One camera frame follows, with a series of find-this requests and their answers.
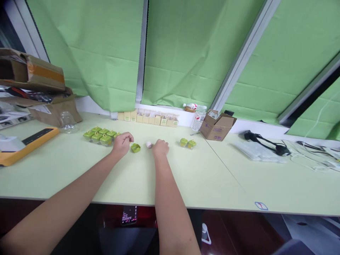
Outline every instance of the hand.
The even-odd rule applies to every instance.
[[[154,158],[162,155],[167,156],[168,152],[169,144],[161,139],[158,139],[156,144],[152,147],[152,154]]]
[[[118,156],[119,159],[124,157],[130,148],[130,142],[134,142],[134,137],[129,132],[125,132],[117,136],[114,140],[111,154]]]

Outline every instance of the green curtain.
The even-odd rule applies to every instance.
[[[223,111],[276,123],[339,52],[339,13],[335,0],[281,1]]]
[[[319,112],[319,121],[315,125]],[[312,105],[296,120],[287,134],[305,136],[311,128],[308,137],[340,141],[340,78],[338,78]]]
[[[103,109],[135,107],[142,0],[27,0],[66,86]]]
[[[149,0],[142,104],[210,106],[263,0]]]

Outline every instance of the headphones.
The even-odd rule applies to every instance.
[[[250,130],[245,131],[245,132],[243,133],[243,135],[244,135],[244,139],[246,139],[246,140],[252,140],[253,142],[257,142],[257,143],[259,143],[260,145],[262,145],[263,147],[266,147],[267,149],[269,149],[269,150],[275,152],[275,153],[276,153],[277,155],[279,155],[279,156],[288,156],[288,155],[291,154],[291,152],[290,152],[289,149],[287,148],[287,145],[285,145],[285,144],[283,144],[283,143],[274,143],[274,142],[271,142],[271,141],[269,141],[269,140],[267,140],[267,139],[264,139],[260,134],[254,134],[254,133],[252,133]],[[267,146],[267,145],[262,144],[262,143],[258,140],[258,138],[259,138],[259,139],[262,139],[262,140],[264,140],[264,141],[266,141],[266,142],[268,142],[268,143],[271,143],[272,145],[275,145],[275,149],[274,149],[274,148],[271,148],[271,147],[269,147],[269,146]]]

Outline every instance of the smartphone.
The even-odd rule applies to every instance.
[[[137,222],[137,206],[125,205],[123,209],[123,216],[121,218],[121,224],[130,225]]]

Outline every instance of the row of small boxes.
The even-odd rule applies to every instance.
[[[178,115],[150,110],[145,110],[144,112],[144,109],[135,109],[132,112],[118,112],[118,119],[172,128],[176,128],[178,125]]]

